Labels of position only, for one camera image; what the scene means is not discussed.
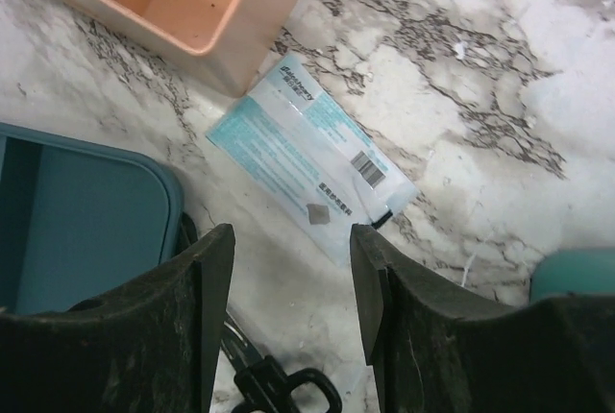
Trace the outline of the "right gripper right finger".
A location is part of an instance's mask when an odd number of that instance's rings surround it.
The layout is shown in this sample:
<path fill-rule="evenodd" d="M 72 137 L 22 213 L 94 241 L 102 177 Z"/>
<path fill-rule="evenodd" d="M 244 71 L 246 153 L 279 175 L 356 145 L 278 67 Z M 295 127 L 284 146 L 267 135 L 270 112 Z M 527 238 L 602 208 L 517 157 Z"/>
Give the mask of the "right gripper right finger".
<path fill-rule="evenodd" d="M 350 258 L 365 360 L 384 412 L 610 412 L 614 299 L 525 307 L 477 295 L 354 225 Z"/>

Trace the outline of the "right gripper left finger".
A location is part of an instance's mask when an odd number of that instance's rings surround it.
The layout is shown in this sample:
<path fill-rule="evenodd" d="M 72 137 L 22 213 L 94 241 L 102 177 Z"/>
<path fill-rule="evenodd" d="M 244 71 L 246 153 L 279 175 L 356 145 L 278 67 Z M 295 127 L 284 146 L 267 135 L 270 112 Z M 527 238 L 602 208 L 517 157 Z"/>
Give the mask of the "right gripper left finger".
<path fill-rule="evenodd" d="M 206 412 L 234 266 L 215 227 L 65 312 L 1 317 L 5 412 Z"/>

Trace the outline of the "teal divided tray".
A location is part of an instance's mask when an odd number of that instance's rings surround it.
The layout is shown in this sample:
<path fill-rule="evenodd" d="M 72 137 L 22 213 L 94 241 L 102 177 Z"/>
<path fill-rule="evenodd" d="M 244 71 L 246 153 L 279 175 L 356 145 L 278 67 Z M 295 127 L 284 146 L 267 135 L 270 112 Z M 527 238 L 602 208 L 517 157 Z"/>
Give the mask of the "teal divided tray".
<path fill-rule="evenodd" d="M 142 154 L 1 126 L 1 308 L 65 311 L 175 254 L 184 192 Z"/>

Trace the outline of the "green medicine box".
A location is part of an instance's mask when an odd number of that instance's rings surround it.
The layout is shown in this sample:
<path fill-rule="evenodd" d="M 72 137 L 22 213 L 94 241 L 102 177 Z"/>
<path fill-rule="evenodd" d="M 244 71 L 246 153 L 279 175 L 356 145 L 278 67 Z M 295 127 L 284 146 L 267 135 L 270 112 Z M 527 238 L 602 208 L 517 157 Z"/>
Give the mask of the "green medicine box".
<path fill-rule="evenodd" d="M 613 294 L 614 266 L 613 248 L 569 249 L 547 255 L 531 275 L 529 302 L 570 293 Z"/>

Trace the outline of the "blue white packet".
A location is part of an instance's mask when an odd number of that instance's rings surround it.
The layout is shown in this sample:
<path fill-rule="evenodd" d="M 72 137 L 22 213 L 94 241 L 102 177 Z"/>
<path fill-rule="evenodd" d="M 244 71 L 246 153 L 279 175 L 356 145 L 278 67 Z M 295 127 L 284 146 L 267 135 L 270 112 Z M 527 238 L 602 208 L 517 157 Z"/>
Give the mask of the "blue white packet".
<path fill-rule="evenodd" d="M 288 54 L 207 133 L 337 265 L 354 224 L 379 229 L 418 195 L 329 93 Z"/>

